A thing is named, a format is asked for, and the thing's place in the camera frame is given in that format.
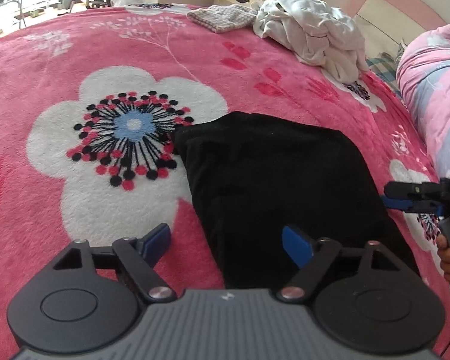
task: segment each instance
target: plaid cloth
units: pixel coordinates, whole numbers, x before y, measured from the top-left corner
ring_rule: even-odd
[[[397,83],[397,64],[395,59],[387,52],[382,52],[380,57],[368,58],[368,67],[372,72],[379,76],[395,92],[400,101],[403,102],[402,94]]]
[[[195,9],[187,13],[190,21],[208,28],[214,33],[224,33],[253,24],[257,17],[255,9],[233,4],[222,7],[212,5],[208,8]]]

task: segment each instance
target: blue flower center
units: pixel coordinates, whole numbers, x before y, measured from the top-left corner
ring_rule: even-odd
[[[114,119],[116,126],[114,136],[118,139],[128,138],[132,142],[138,142],[142,140],[145,134],[155,132],[155,125],[152,123],[153,118],[152,114],[143,114],[137,110],[117,116]]]

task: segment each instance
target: device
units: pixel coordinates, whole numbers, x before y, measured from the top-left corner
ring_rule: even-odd
[[[152,269],[170,243],[144,238],[90,247],[77,239],[13,298],[14,360],[431,360],[445,319],[437,296],[384,245],[342,247],[283,229],[299,266],[269,289],[188,289]],[[117,281],[96,269],[115,270]]]
[[[439,183],[421,184],[391,181],[383,189],[385,206],[390,209],[443,217],[439,221],[440,232],[450,247],[450,179]]]

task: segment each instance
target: black round pad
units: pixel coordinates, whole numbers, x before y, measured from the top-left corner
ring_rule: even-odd
[[[372,270],[330,284],[315,316],[336,340],[361,352],[399,355],[430,345],[440,333],[440,301],[419,277]]]
[[[135,322],[133,293],[80,269],[43,272],[13,298],[7,320],[19,346],[46,353],[83,353],[109,345]]]
[[[97,297],[82,289],[63,289],[48,295],[42,312],[55,321],[73,322],[88,317],[98,305]]]

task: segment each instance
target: white flower print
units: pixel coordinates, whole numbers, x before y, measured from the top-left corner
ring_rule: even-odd
[[[398,125],[400,131],[395,130],[395,132],[391,135],[391,146],[394,148],[395,153],[397,155],[402,154],[410,154],[410,151],[408,150],[407,143],[410,143],[410,140],[408,139],[408,135],[405,132],[402,125]]]
[[[66,53],[72,43],[69,41],[70,35],[61,30],[50,31],[44,34],[30,34],[24,37],[28,41],[36,41],[35,50],[50,50],[52,57]]]
[[[109,30],[117,32],[120,38],[133,39],[160,47],[166,50],[172,59],[183,68],[191,78],[195,81],[199,81],[184,64],[177,60],[170,49],[171,35],[180,28],[186,26],[184,21],[169,16],[128,16],[125,19],[117,19],[116,22],[107,21],[94,23],[90,28],[93,30],[96,28],[108,28]]]
[[[423,183],[430,181],[425,174],[407,169],[399,160],[392,160],[390,162],[390,174],[394,181],[407,183]],[[440,257],[437,254],[437,245],[435,244],[434,239],[425,238],[424,229],[419,221],[418,215],[404,212],[403,216],[416,244],[421,250],[429,251],[431,253],[438,272],[440,275],[443,275],[443,270],[440,268]]]
[[[203,123],[226,113],[224,98],[200,82],[156,82],[139,68],[107,67],[85,78],[78,101],[39,115],[27,156],[39,172],[65,180],[61,212],[70,237],[109,245],[123,236],[142,237],[162,222],[172,226],[178,199],[191,199],[183,164],[160,134],[174,123]]]
[[[368,107],[373,113],[377,113],[378,108],[382,109],[383,111],[387,111],[387,108],[385,107],[382,99],[370,92],[370,89],[362,80],[359,79],[356,81],[356,83],[366,91],[367,98],[363,98],[355,91],[351,91],[350,89],[348,89],[344,84],[334,79],[325,69],[321,69],[321,71],[325,78],[329,80],[333,85],[335,85],[341,91],[350,93],[359,103],[365,105],[365,107]]]

